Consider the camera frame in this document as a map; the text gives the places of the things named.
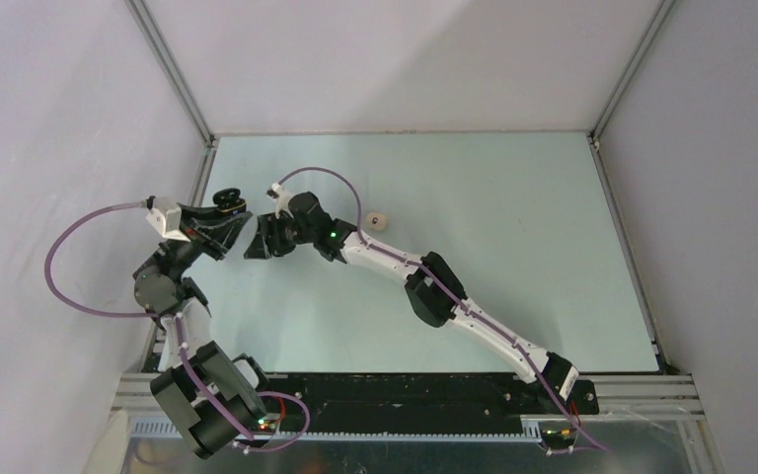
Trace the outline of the black earbud charging case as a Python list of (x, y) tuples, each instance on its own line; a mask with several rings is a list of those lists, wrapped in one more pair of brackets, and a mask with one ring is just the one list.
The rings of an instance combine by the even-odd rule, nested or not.
[(238, 188), (226, 188), (214, 193), (212, 202), (222, 213), (238, 213), (247, 210), (247, 202)]

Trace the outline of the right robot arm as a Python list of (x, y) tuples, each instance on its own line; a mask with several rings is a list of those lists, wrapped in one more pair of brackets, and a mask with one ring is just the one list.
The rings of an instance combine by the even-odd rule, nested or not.
[(519, 336), (471, 298), (445, 259), (436, 252), (411, 254), (382, 244), (350, 222), (331, 217), (311, 192), (292, 195), (274, 188), (275, 210), (257, 218), (244, 253), (247, 260), (284, 257), (309, 245), (329, 262), (361, 267), (398, 283), (420, 321), (450, 327), (501, 357), (546, 412), (569, 415), (580, 376), (567, 358)]

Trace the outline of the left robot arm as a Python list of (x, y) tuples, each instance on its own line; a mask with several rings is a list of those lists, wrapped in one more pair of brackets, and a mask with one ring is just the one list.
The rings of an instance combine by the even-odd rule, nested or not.
[(167, 337), (150, 391), (190, 450), (207, 459), (238, 436), (253, 439), (272, 385), (252, 357), (230, 357), (216, 343), (208, 299), (187, 271), (201, 257), (223, 260), (252, 215), (240, 197), (207, 207), (151, 197), (146, 208), (162, 241), (134, 273), (134, 297)]

